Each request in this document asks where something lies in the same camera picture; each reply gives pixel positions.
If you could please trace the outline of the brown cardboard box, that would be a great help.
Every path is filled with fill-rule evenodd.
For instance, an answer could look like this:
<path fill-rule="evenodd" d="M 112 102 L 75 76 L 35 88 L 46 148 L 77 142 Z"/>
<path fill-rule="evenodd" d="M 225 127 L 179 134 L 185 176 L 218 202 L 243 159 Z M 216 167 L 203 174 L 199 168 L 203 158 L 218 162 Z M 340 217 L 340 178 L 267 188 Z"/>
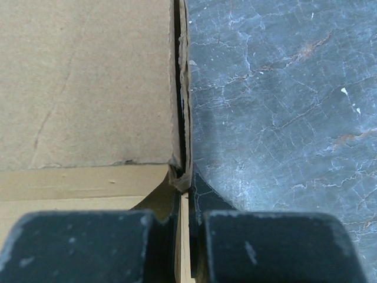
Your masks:
<path fill-rule="evenodd" d="M 185 1 L 2 1 L 1 174 L 192 176 Z M 181 266 L 181 205 L 176 281 Z"/>

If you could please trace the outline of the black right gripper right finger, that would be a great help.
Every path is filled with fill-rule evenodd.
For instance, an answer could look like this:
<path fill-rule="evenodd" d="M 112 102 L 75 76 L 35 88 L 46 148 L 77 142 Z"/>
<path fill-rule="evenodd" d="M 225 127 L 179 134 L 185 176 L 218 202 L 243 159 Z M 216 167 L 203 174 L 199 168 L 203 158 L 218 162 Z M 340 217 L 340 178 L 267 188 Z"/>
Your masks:
<path fill-rule="evenodd" d="M 191 276 L 197 282 L 364 282 L 332 215 L 242 212 L 193 173 L 188 193 Z"/>

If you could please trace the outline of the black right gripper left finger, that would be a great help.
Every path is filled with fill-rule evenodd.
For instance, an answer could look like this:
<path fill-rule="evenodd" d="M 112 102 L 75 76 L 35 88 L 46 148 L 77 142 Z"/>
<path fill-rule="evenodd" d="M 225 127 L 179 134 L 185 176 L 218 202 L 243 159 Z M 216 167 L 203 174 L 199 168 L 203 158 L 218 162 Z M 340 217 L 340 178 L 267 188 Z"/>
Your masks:
<path fill-rule="evenodd" d="M 163 170 L 1 174 L 2 282 L 175 282 L 180 197 Z"/>

